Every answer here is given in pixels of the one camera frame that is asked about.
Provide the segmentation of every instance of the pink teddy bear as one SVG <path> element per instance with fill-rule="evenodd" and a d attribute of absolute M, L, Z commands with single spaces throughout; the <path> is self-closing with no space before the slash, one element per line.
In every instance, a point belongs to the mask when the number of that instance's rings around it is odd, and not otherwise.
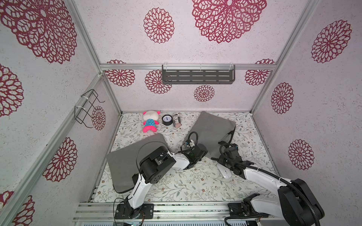
<path fill-rule="evenodd" d="M 160 111 L 145 111 L 143 113 L 143 124 L 145 127 L 143 128 L 143 132 L 147 133 L 147 131 L 151 130 L 152 132 L 157 132 L 156 125 L 159 124 L 156 120 L 159 118 Z"/>

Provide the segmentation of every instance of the red mandala print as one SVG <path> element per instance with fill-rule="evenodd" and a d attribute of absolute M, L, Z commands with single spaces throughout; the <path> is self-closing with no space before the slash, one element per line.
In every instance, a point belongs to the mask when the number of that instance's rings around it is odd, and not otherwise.
<path fill-rule="evenodd" d="M 293 97 L 292 86 L 282 82 L 276 86 L 271 95 L 271 106 L 276 113 L 283 114 L 292 106 Z"/>
<path fill-rule="evenodd" d="M 339 20 L 328 24 L 317 35 L 312 45 L 314 61 L 324 63 L 336 58 L 347 46 L 351 32 L 351 25 L 347 21 Z"/>
<path fill-rule="evenodd" d="M 144 82 L 149 90 L 158 94 L 167 93 L 172 87 L 172 85 L 165 85 L 162 83 L 162 71 L 160 70 L 150 71 L 146 75 Z"/>
<path fill-rule="evenodd" d="M 77 33 L 62 0 L 0 0 L 0 20 L 20 44 L 50 63 L 75 54 Z"/>
<path fill-rule="evenodd" d="M 211 100 L 215 94 L 214 88 L 209 85 L 202 85 L 195 89 L 194 97 L 200 102 L 206 102 Z"/>
<path fill-rule="evenodd" d="M 16 111 L 24 99 L 18 77 L 0 64 L 0 117 Z"/>
<path fill-rule="evenodd" d="M 66 137 L 43 173 L 46 180 L 59 182 L 65 179 L 74 169 L 78 157 L 77 152 L 74 142 Z"/>
<path fill-rule="evenodd" d="M 29 226 L 30 223 L 33 222 L 33 214 L 35 213 L 34 204 L 33 196 L 29 195 L 27 202 L 22 205 L 20 212 L 13 220 L 14 226 Z"/>
<path fill-rule="evenodd" d="M 156 43 L 167 42 L 173 35 L 172 17 L 164 9 L 153 8 L 144 17 L 144 31 Z"/>
<path fill-rule="evenodd" d="M 106 124 L 106 113 L 101 106 L 94 108 L 92 112 L 92 123 L 96 130 L 101 130 Z"/>
<path fill-rule="evenodd" d="M 13 191 L 6 191 L 0 194 L 0 210 L 5 206 L 6 202 L 13 195 Z"/>
<path fill-rule="evenodd" d="M 288 152 L 291 162 L 300 170 L 307 170 L 314 163 L 314 152 L 304 140 L 293 141 Z"/>
<path fill-rule="evenodd" d="M 125 64 L 121 60 L 108 61 L 109 64 Z M 135 73 L 133 70 L 108 70 L 104 71 L 107 78 L 118 86 L 130 86 L 135 81 Z"/>
<path fill-rule="evenodd" d="M 195 26 L 209 41 L 231 42 L 250 31 L 266 0 L 192 0 Z"/>
<path fill-rule="evenodd" d="M 271 59 L 262 59 L 256 62 L 256 64 L 274 64 L 275 62 Z M 247 70 L 245 74 L 245 81 L 247 84 L 257 86 L 265 82 L 268 77 L 269 70 Z"/>

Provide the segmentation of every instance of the gray cushion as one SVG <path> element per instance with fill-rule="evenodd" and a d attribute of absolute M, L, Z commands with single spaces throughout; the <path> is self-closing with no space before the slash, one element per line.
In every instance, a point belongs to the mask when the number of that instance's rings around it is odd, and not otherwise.
<path fill-rule="evenodd" d="M 219 141 L 229 142 L 231 135 L 226 136 L 230 131 L 235 129 L 236 122 L 223 119 L 221 117 L 212 115 L 205 111 L 201 112 L 199 118 L 195 122 L 194 126 L 189 131 L 195 131 L 199 135 L 198 143 L 205 145 L 208 153 L 208 158 L 220 157 L 220 144 Z M 191 135 L 192 140 L 196 140 L 195 134 Z"/>
<path fill-rule="evenodd" d="M 138 173 L 136 166 L 136 155 L 139 148 L 150 141 L 161 141 L 166 144 L 163 135 L 157 133 L 146 137 L 127 147 L 115 150 L 107 155 L 107 162 L 112 177 L 114 190 L 118 193 L 127 192 L 134 187 L 132 176 Z M 138 154 L 137 161 L 140 162 L 144 157 L 156 150 L 163 144 L 155 142 L 144 146 Z"/>

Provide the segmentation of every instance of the floral tablecloth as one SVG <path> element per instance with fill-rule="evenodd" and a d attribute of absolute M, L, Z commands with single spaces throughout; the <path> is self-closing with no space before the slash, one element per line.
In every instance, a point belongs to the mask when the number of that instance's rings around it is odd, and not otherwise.
<path fill-rule="evenodd" d="M 275 173 L 261 139 L 255 129 L 249 113 L 212 113 L 236 122 L 233 143 L 239 146 L 243 160 L 249 160 L 258 167 Z M 200 113 L 181 113 L 182 126 L 157 125 L 172 151 L 179 150 L 188 131 L 196 122 Z M 154 133 L 142 132 L 142 114 L 126 113 L 123 115 L 112 151 L 128 146 Z M 170 169 L 157 183 L 152 185 L 145 201 L 239 201 L 252 193 L 275 197 L 270 191 L 254 182 L 233 175 L 225 179 L 216 167 L 216 161 L 206 157 L 189 170 Z M 113 202 L 115 198 L 125 198 L 130 192 L 118 194 L 114 191 L 109 166 L 106 164 L 101 182 L 93 202 Z"/>

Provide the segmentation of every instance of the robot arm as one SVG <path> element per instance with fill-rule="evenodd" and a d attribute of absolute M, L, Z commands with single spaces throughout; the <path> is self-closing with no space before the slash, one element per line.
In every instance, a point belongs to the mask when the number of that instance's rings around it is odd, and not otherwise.
<path fill-rule="evenodd" d="M 310 226 L 315 223 L 315 217 L 324 217 L 324 211 L 308 185 L 300 179 L 290 180 L 262 170 L 250 161 L 243 161 L 236 144 L 224 143 L 228 146 L 221 151 L 217 167 L 225 178 L 231 177 L 231 171 L 243 179 L 253 181 L 277 196 L 276 199 L 261 197 L 255 193 L 246 197 L 241 203 L 230 203 L 229 211 L 233 217 L 251 217 L 260 213 L 285 219 L 291 226 Z"/>
<path fill-rule="evenodd" d="M 143 158 L 139 163 L 139 174 L 135 175 L 137 177 L 135 187 L 125 201 L 117 206 L 115 219 L 137 217 L 152 184 L 157 183 L 171 168 L 177 170 L 192 168 L 207 153 L 202 144 L 190 142 L 190 146 L 190 150 L 182 154 L 173 154 L 166 147 L 160 146 Z"/>
<path fill-rule="evenodd" d="M 173 154 L 164 146 L 160 146 L 142 159 L 139 174 L 135 175 L 137 176 L 135 187 L 125 201 L 117 206 L 115 219 L 139 217 L 141 209 L 148 205 L 143 203 L 152 184 L 157 183 L 171 168 L 192 168 L 207 153 L 206 148 L 201 144 L 196 145 L 191 142 L 190 146 L 194 148 L 190 148 L 185 154 Z M 313 208 L 318 219 L 324 217 L 323 209 L 304 181 L 300 179 L 293 181 L 276 179 L 272 176 L 273 174 L 254 167 L 254 163 L 243 161 L 235 144 L 224 150 L 217 166 L 225 178 L 230 178 L 232 171 L 244 179 L 259 184 L 277 196 L 276 199 L 273 199 L 255 193 L 240 203 L 230 203 L 228 207 L 231 217 L 228 219 L 273 215 L 284 218 L 291 226 L 311 226 L 315 223 L 315 218 L 310 212 L 311 208 Z M 286 183 L 291 183 L 297 192 Z"/>

